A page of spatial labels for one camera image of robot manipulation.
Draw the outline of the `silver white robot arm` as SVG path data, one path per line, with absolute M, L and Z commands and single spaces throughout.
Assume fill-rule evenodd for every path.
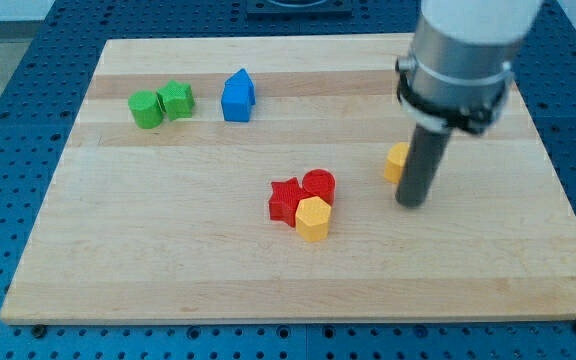
M 503 112 L 512 62 L 542 0 L 424 0 L 396 61 L 397 98 L 417 125 L 481 135 Z

